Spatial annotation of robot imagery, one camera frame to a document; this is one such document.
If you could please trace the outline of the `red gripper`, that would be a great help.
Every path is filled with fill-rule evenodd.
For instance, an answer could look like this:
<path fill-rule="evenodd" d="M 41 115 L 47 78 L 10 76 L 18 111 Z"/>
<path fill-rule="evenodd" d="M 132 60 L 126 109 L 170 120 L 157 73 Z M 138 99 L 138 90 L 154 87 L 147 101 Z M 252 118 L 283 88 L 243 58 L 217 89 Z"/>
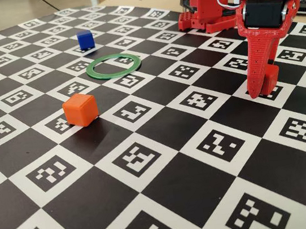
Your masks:
<path fill-rule="evenodd" d="M 238 33 L 248 41 L 247 90 L 251 98 L 269 95 L 277 84 L 274 64 L 279 40 L 287 36 L 300 0 L 241 0 Z"/>

